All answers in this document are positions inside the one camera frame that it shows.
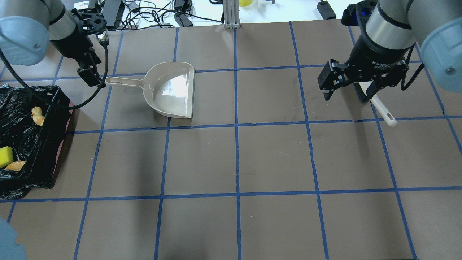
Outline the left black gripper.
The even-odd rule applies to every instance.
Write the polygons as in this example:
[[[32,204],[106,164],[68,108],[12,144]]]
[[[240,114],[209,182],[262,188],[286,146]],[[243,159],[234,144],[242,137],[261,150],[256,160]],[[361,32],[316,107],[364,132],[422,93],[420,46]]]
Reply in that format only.
[[[106,31],[106,20],[100,8],[67,10],[51,16],[51,44],[78,65],[78,75],[89,87],[106,88],[97,71],[102,61],[97,56],[89,35]]]

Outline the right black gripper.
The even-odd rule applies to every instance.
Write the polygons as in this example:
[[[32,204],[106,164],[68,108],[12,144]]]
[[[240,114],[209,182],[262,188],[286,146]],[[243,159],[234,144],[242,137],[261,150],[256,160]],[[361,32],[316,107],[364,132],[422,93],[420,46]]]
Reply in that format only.
[[[397,86],[409,70],[404,57],[408,51],[409,47],[399,50],[384,48],[361,34],[346,62],[330,59],[318,75],[317,82],[324,100],[329,101],[337,89],[353,82],[371,81],[367,88],[368,100],[385,87]]]

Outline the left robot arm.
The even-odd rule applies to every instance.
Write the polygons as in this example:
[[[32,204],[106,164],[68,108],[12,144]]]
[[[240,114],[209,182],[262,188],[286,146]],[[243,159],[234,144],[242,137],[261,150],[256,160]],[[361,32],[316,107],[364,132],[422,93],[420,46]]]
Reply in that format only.
[[[91,102],[106,87],[109,38],[99,7],[68,10],[60,0],[1,1],[1,60],[10,74],[32,96],[46,105],[76,110]],[[41,62],[52,44],[64,57],[74,59],[77,73],[96,91],[84,102],[64,106],[35,92],[16,73],[13,65]]]

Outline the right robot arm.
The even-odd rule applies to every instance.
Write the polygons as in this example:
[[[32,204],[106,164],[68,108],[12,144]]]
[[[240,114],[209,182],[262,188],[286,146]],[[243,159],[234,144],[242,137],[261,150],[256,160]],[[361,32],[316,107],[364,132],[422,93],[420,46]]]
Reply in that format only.
[[[345,63],[330,59],[317,81],[326,101],[334,91],[370,81],[358,90],[365,102],[386,87],[403,82],[409,70],[405,54],[420,49],[422,68],[440,87],[461,92],[460,0],[363,0],[348,5],[341,23],[358,26],[360,36]]]

